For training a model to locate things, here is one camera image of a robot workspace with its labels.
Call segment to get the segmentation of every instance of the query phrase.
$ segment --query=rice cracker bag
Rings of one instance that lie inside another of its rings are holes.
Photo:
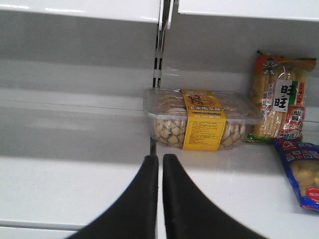
[[[316,66],[316,59],[258,54],[252,101],[262,111],[264,122],[252,128],[248,141],[301,139],[306,77]]]

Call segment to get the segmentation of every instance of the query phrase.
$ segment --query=container lid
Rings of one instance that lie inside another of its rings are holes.
[[[246,97],[231,92],[214,92],[229,123],[258,124],[263,121],[260,109]],[[153,119],[187,120],[187,110],[181,90],[149,88],[144,96],[143,109]]]

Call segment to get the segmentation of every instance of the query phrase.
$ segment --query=red logo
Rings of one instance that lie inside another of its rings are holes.
[[[283,150],[295,150],[297,149],[297,143],[292,141],[283,141],[282,147]]]
[[[311,200],[319,202],[319,188],[309,188],[306,191],[306,195],[310,197]]]

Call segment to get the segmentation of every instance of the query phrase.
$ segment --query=black object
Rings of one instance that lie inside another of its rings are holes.
[[[164,155],[163,203],[167,239],[264,239],[214,205],[174,154]]]
[[[159,161],[146,156],[118,200],[91,224],[68,239],[154,239]]]

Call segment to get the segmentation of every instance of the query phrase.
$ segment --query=grocery product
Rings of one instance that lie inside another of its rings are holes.
[[[265,120],[253,126],[249,135],[251,140],[271,142],[279,137],[302,138],[306,77],[315,65],[315,59],[290,59],[259,53],[252,102],[263,112]]]
[[[226,112],[226,126],[219,149],[231,149],[247,138],[250,125],[260,123],[260,111],[236,93],[214,92]],[[151,135],[169,147],[182,148],[187,111],[180,90],[150,88],[144,98],[144,111],[150,119]]]
[[[300,206],[319,211],[319,145],[279,138],[275,147]]]

